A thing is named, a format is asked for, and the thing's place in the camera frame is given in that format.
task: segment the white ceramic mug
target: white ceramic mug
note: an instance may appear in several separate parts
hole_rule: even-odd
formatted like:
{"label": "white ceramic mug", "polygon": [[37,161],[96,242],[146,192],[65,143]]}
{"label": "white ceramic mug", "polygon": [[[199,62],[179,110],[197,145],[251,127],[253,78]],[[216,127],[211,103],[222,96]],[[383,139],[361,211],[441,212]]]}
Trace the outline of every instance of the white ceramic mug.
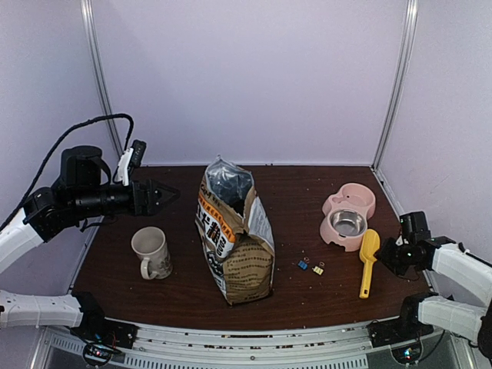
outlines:
{"label": "white ceramic mug", "polygon": [[142,228],[131,238],[131,248],[141,260],[144,279],[164,279],[172,272],[171,256],[164,232],[156,227]]}

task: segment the white wall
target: white wall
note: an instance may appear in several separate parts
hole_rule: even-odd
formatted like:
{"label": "white wall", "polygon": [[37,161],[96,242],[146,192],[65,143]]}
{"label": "white wall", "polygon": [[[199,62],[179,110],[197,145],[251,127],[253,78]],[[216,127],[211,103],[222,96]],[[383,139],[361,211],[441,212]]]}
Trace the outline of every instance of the white wall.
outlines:
{"label": "white wall", "polygon": [[[4,0],[0,7],[0,219],[31,183],[42,158],[69,126],[101,114],[79,0]],[[78,130],[65,147],[97,145],[115,163],[106,127]],[[55,152],[38,186],[59,173]],[[67,292],[86,234],[64,231],[0,274],[0,288],[20,294]],[[0,367],[22,368],[34,328],[0,331]]]}
{"label": "white wall", "polygon": [[406,2],[94,3],[114,110],[148,164],[370,164]]}
{"label": "white wall", "polygon": [[[492,3],[420,2],[417,34],[382,162],[403,211],[492,261]],[[445,294],[477,302],[440,278]]]}

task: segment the yellow scoop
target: yellow scoop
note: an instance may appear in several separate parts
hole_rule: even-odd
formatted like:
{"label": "yellow scoop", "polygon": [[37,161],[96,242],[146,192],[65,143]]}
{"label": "yellow scoop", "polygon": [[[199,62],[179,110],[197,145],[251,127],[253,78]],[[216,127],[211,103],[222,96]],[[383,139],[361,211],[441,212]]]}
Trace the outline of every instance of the yellow scoop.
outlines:
{"label": "yellow scoop", "polygon": [[379,234],[374,229],[368,229],[362,238],[362,246],[359,251],[359,258],[364,263],[364,273],[362,274],[361,292],[359,298],[368,298],[371,289],[372,266],[377,261],[374,254],[379,250]]}

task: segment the bag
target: bag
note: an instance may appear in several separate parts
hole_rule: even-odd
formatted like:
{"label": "bag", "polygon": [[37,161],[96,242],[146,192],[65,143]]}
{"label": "bag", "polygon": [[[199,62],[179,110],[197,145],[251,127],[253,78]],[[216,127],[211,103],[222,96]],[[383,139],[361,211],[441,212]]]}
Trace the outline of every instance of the bag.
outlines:
{"label": "bag", "polygon": [[201,180],[195,223],[208,266],[229,304],[270,294],[274,239],[251,172],[220,157],[210,164]]}

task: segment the pink pet bowl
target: pink pet bowl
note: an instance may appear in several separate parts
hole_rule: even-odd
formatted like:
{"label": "pink pet bowl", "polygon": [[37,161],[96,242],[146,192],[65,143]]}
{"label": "pink pet bowl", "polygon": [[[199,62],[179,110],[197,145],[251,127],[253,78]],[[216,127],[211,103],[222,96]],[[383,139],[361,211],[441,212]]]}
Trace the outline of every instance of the pink pet bowl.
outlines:
{"label": "pink pet bowl", "polygon": [[325,218],[320,226],[323,241],[339,244],[345,251],[357,251],[367,230],[367,220],[375,210],[376,197],[369,188],[358,183],[344,184],[323,204]]}

